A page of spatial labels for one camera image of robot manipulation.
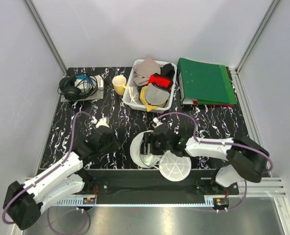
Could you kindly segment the white mesh laundry bag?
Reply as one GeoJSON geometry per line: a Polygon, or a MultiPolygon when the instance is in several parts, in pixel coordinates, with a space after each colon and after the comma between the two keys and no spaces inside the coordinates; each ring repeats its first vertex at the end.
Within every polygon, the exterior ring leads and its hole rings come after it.
{"type": "Polygon", "coordinates": [[[188,157],[177,157],[175,154],[167,151],[160,156],[156,164],[147,166],[142,162],[140,155],[143,155],[143,135],[146,132],[139,133],[130,145],[130,156],[132,161],[141,168],[155,168],[158,169],[161,175],[172,182],[179,182],[184,180],[191,171],[191,160],[188,157]]]}

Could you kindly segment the white bra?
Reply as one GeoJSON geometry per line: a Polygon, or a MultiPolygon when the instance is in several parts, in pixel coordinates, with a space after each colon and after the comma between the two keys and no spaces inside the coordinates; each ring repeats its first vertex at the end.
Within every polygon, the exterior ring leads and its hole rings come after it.
{"type": "Polygon", "coordinates": [[[160,159],[160,156],[157,156],[157,155],[140,155],[141,159],[142,159],[142,162],[147,165],[147,166],[151,166],[153,164],[156,164],[159,159],[160,159]]]}

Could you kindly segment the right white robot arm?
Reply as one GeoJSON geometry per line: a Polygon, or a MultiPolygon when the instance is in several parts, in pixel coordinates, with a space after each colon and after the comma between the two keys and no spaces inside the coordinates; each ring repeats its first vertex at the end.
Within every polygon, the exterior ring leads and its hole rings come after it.
{"type": "Polygon", "coordinates": [[[267,171],[269,153],[247,136],[239,139],[199,139],[179,135],[160,125],[141,138],[140,155],[146,165],[151,165],[151,156],[171,153],[176,158],[205,156],[228,161],[228,166],[217,170],[210,182],[211,190],[221,194],[228,186],[247,180],[259,183],[267,171]]]}

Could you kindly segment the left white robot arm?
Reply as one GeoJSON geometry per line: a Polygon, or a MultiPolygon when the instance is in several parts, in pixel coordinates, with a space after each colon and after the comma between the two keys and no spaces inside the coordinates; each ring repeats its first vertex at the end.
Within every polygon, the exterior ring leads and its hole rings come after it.
{"type": "Polygon", "coordinates": [[[3,203],[5,224],[16,224],[20,230],[30,228],[42,213],[60,200],[94,190],[94,177],[84,167],[94,158],[113,153],[120,148],[114,131],[104,125],[76,145],[54,165],[19,183],[12,182],[3,203]]]}

